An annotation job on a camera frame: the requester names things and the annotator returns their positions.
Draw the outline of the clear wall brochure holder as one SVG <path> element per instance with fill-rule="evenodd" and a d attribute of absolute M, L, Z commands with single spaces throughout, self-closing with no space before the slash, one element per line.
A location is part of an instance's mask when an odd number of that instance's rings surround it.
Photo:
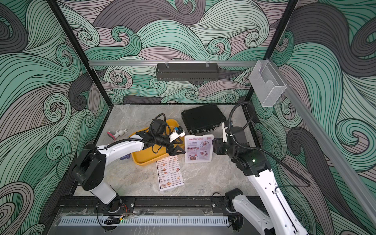
<path fill-rule="evenodd" d="M 273 107 L 287 88 L 278 66 L 270 60 L 258 60 L 249 81 L 262 107 Z"/>

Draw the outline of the yellow plastic tray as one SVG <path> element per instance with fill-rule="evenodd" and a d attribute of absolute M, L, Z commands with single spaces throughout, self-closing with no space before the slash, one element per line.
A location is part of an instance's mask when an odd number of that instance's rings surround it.
<path fill-rule="evenodd" d="M 174 119 L 167 119 L 167 124 L 170 127 L 171 131 L 173 128 L 181 126 L 176 120 Z M 180 137 L 180 140 L 182 141 L 182 144 L 178 144 L 177 146 L 180 146 L 182 149 L 184 149 L 184 138 Z M 154 150 L 158 150 L 160 146 L 156 145 L 154 147 Z M 169 154 L 166 153 L 165 147 L 162 147 L 158 153 L 153 153 L 153 149 L 150 147 L 148 149 L 138 151 L 131 153 L 130 156 L 132 157 L 135 164 L 140 166 L 146 166 L 151 163 L 154 163 L 156 161 L 159 161 L 160 159 L 163 159 L 165 157 L 169 157 Z"/>

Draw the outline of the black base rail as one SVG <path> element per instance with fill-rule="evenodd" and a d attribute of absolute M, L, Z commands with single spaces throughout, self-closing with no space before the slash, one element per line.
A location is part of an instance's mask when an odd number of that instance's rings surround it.
<path fill-rule="evenodd" d="M 228 214 L 234 210 L 234 196 L 121 196 L 115 206 L 103 204 L 95 196 L 63 196 L 57 203 L 62 209 L 98 209 L 99 213 L 133 213 L 142 209 L 199 209 Z"/>

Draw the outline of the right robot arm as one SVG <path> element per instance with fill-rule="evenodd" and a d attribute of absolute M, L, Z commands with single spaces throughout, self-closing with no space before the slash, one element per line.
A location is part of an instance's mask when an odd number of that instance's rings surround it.
<path fill-rule="evenodd" d="M 242 127 L 222 125 L 222 138 L 213 140 L 213 151 L 227 155 L 256 189 L 266 211 L 259 209 L 238 188 L 225 193 L 229 213 L 238 213 L 237 227 L 246 219 L 261 235 L 306 235 L 278 185 L 263 150 L 250 147 Z"/>

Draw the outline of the black wall shelf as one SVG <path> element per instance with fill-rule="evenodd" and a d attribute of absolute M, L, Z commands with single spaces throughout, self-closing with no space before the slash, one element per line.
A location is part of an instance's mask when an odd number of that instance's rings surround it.
<path fill-rule="evenodd" d="M 159 81 L 216 81 L 219 78 L 217 63 L 158 63 Z"/>

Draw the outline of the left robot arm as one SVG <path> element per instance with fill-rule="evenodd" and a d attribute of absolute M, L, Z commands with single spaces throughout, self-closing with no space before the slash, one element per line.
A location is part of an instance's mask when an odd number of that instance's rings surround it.
<path fill-rule="evenodd" d="M 104 180 L 106 167 L 121 157 L 155 145 L 164 147 L 170 156 L 184 154 L 185 151 L 178 144 L 181 142 L 179 138 L 185 134 L 182 127 L 171 129 L 165 120 L 155 118 L 149 128 L 137 132 L 128 139 L 115 141 L 106 146 L 87 145 L 74 161 L 71 174 L 83 190 L 99 199 L 107 212 L 116 213 L 121 208 L 122 201 Z"/>

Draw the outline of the aluminium right rail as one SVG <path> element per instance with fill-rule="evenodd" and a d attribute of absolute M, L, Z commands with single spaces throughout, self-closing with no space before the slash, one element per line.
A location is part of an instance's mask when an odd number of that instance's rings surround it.
<path fill-rule="evenodd" d="M 355 172 L 352 166 L 348 163 L 345 156 L 342 154 L 340 149 L 333 142 L 332 138 L 326 133 L 324 128 L 320 125 L 314 115 L 310 110 L 301 102 L 300 97 L 297 92 L 292 88 L 290 84 L 286 81 L 282 72 L 279 70 L 278 66 L 270 62 L 272 68 L 276 74 L 280 77 L 280 80 L 287 87 L 285 89 L 285 94 L 289 97 L 296 111 L 301 115 L 304 122 L 307 124 L 308 128 L 311 130 L 312 135 L 317 140 L 321 149 L 330 161 L 333 163 L 334 167 L 337 169 L 338 173 L 341 175 L 345 183 L 348 185 L 349 189 L 358 200 L 359 204 L 363 208 L 364 212 L 367 214 L 370 221 L 376 224 L 376 199 L 372 195 L 371 191 L 367 188 L 364 182 L 361 180 L 359 175 Z"/>

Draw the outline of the old menu sheet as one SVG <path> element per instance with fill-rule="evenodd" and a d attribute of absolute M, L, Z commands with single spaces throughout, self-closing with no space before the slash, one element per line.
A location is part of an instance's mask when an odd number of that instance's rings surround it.
<path fill-rule="evenodd" d="M 159 190 L 161 192 L 184 185 L 178 156 L 165 157 L 156 162 Z"/>

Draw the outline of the white bunny figurine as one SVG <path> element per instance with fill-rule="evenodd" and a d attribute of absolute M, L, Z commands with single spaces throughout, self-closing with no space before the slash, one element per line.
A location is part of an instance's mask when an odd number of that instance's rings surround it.
<path fill-rule="evenodd" d="M 116 140 L 118 137 L 123 136 L 126 132 L 127 132 L 127 129 L 117 130 L 117 131 L 115 132 L 115 134 L 114 134 L 114 138 L 115 138 L 115 140 Z"/>

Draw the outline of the black hard case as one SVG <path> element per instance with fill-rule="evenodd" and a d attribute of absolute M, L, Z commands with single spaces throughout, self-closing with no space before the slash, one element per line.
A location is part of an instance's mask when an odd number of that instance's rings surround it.
<path fill-rule="evenodd" d="M 210 132 L 226 121 L 226 117 L 215 104 L 184 110 L 181 117 L 189 135 Z"/>

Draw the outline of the blue small packet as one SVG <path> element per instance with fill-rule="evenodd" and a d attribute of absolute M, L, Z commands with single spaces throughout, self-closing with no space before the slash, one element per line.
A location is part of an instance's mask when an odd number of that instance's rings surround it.
<path fill-rule="evenodd" d="M 120 160 L 127 160 L 131 158 L 131 154 L 127 154 L 125 156 L 120 157 Z"/>

